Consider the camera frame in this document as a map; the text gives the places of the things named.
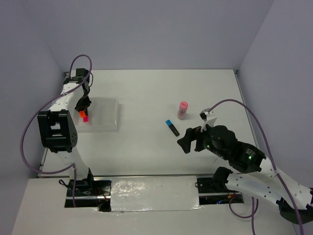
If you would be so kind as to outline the orange highlighter marker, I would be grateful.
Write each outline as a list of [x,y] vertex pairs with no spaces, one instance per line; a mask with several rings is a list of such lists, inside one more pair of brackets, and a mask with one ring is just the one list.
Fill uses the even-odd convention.
[[81,118],[85,118],[86,117],[85,111],[79,111],[79,115],[80,115]]

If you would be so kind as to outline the pink glue stick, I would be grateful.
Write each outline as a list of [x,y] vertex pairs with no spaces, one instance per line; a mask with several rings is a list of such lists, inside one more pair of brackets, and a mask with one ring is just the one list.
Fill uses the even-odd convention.
[[184,119],[186,117],[187,109],[188,109],[188,103],[185,101],[182,101],[179,104],[178,119]]

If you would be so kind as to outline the blue highlighter marker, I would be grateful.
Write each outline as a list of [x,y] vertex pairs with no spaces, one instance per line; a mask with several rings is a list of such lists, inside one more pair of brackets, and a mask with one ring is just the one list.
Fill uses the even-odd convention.
[[170,128],[170,130],[173,132],[173,134],[178,137],[180,135],[180,133],[178,132],[178,130],[176,129],[176,127],[174,126],[174,124],[168,119],[166,120],[166,124],[167,126]]

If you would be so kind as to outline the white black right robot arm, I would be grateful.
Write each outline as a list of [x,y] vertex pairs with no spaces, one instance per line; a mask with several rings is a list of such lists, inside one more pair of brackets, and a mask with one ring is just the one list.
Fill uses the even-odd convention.
[[213,188],[240,191],[277,206],[280,215],[291,223],[303,224],[313,220],[313,190],[296,182],[274,168],[269,157],[257,147],[237,140],[225,126],[188,128],[177,141],[188,154],[191,143],[196,152],[208,150],[227,161],[231,169],[218,167],[212,178]]

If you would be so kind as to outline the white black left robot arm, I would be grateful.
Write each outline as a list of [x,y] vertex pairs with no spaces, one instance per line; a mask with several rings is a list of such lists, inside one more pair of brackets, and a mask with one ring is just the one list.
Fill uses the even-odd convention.
[[73,116],[78,114],[83,121],[88,121],[88,108],[91,105],[89,78],[75,91],[70,90],[79,85],[88,73],[87,69],[76,69],[74,77],[65,78],[63,96],[56,99],[47,111],[40,111],[37,115],[43,146],[56,154],[65,166],[75,164],[68,170],[69,183],[66,187],[83,195],[93,194],[96,183],[76,147],[78,133]]

